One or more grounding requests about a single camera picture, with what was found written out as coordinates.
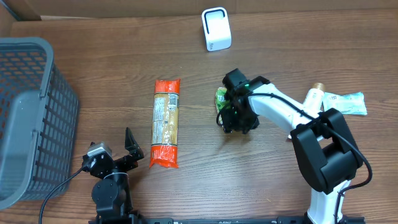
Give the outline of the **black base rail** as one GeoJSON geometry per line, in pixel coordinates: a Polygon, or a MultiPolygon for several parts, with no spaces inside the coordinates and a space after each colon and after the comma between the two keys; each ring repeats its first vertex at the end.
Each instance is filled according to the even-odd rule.
{"type": "Polygon", "coordinates": [[[174,220],[172,218],[144,218],[143,216],[130,216],[127,219],[108,221],[107,223],[132,223],[132,224],[310,224],[306,216],[277,217],[264,219],[186,219],[174,220]]]}

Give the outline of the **orange spaghetti pack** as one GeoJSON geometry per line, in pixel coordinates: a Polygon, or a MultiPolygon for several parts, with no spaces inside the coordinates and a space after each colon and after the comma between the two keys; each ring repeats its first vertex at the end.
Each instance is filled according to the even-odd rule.
{"type": "Polygon", "coordinates": [[[177,168],[180,80],[156,80],[150,165],[177,168]]]}

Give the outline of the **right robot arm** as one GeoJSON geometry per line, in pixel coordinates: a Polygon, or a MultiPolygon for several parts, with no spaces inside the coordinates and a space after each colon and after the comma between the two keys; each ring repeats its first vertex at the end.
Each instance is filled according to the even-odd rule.
{"type": "Polygon", "coordinates": [[[365,162],[344,116],[336,109],[311,110],[279,91],[268,79],[253,80],[239,69],[223,79],[226,104],[216,122],[225,133],[243,134],[259,126],[263,116],[287,132],[298,168],[311,188],[310,206],[301,217],[279,217],[277,223],[364,223],[347,217],[343,198],[365,162]]]}

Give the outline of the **teal tissue wipes pack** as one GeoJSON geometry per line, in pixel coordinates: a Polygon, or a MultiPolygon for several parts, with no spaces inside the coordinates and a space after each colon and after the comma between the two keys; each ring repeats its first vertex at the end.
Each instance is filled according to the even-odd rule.
{"type": "Polygon", "coordinates": [[[364,115],[368,114],[362,92],[348,95],[336,95],[325,92],[323,97],[323,109],[326,111],[334,108],[342,114],[364,115]]]}

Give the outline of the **white barcode scanner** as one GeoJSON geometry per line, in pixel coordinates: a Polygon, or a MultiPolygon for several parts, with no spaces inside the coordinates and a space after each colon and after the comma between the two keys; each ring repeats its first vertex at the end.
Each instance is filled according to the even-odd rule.
{"type": "Polygon", "coordinates": [[[231,47],[232,36],[228,13],[223,7],[206,9],[201,14],[206,49],[209,52],[231,47]]]}

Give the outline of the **green snack pouch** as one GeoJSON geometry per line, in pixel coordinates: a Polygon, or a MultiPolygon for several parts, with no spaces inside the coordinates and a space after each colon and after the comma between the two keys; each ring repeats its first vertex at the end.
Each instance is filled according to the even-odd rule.
{"type": "Polygon", "coordinates": [[[226,109],[230,108],[230,102],[225,98],[225,94],[227,92],[227,88],[219,87],[215,92],[215,106],[216,106],[216,123],[218,126],[223,125],[222,115],[226,111],[226,109]]]}

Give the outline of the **white tube gold cap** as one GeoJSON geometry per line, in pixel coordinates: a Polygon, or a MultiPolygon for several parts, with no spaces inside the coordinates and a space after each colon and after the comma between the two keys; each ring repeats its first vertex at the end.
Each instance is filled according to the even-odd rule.
{"type": "MultiPolygon", "coordinates": [[[[297,108],[303,110],[306,114],[313,118],[317,118],[321,112],[322,99],[325,94],[325,86],[322,83],[314,83],[309,89],[302,104],[298,104],[297,108]]],[[[289,116],[292,129],[295,129],[299,124],[307,124],[310,119],[300,114],[296,110],[289,116]]]]}

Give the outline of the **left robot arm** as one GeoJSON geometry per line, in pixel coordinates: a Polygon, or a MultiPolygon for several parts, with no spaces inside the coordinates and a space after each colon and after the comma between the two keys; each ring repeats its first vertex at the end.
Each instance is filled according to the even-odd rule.
{"type": "Polygon", "coordinates": [[[93,223],[137,223],[133,212],[128,172],[138,167],[144,153],[129,128],[126,128],[124,148],[128,154],[114,160],[105,142],[91,143],[83,156],[83,171],[99,178],[91,192],[97,217],[93,223]]]}

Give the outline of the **grey plastic mesh basket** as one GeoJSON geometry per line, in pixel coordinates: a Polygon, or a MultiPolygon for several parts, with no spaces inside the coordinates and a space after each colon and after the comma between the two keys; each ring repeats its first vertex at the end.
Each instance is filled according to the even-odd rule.
{"type": "Polygon", "coordinates": [[[39,37],[1,39],[1,208],[70,176],[80,101],[39,37]]]}

